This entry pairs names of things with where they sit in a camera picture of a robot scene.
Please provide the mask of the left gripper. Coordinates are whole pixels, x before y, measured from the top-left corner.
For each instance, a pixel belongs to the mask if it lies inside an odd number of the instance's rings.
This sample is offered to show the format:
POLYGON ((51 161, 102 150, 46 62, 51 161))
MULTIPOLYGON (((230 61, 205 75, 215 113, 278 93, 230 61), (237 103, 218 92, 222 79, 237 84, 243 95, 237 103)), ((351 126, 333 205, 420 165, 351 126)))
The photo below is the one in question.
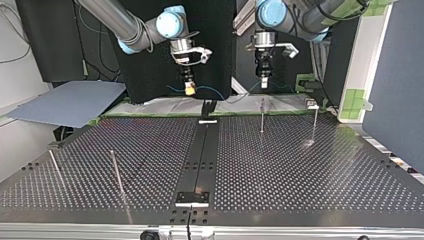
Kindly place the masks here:
POLYGON ((272 76, 272 53, 270 51, 255 51, 256 76, 261 78, 261 89, 268 88, 268 79, 272 76))

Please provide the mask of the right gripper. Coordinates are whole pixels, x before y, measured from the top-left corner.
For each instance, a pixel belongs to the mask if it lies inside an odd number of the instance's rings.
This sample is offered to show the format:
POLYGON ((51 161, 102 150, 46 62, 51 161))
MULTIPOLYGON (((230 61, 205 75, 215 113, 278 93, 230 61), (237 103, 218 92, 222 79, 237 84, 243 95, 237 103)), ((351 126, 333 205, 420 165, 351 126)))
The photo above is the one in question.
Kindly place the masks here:
POLYGON ((193 96, 196 93, 196 84, 194 71, 191 66, 179 67, 179 78, 182 82, 185 82, 185 94, 187 96, 193 96))

